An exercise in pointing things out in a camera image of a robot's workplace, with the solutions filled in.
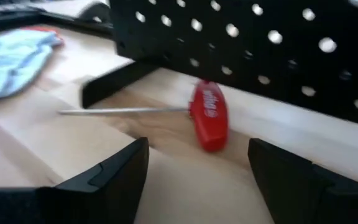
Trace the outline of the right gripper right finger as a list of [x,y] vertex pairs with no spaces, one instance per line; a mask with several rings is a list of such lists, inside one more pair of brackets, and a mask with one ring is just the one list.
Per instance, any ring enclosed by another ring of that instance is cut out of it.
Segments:
[[358,224],[358,182],[261,139],[248,158],[275,224]]

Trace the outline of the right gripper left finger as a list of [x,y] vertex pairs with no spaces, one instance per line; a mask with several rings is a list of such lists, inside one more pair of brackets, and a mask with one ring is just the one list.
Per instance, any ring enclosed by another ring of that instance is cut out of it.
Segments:
[[54,187],[0,187],[0,224],[133,224],[148,164],[142,137]]

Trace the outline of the black metal pegboard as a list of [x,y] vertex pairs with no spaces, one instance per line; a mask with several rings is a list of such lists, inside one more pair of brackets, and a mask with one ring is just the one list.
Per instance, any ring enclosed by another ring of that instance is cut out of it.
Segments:
[[109,0],[118,55],[87,108],[157,68],[358,123],[358,7],[350,0]]

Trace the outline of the white work glove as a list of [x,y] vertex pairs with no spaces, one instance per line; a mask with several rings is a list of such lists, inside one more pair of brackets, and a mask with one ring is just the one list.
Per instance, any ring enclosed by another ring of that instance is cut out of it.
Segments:
[[0,34],[0,98],[25,89],[64,41],[57,31],[42,27],[14,29]]

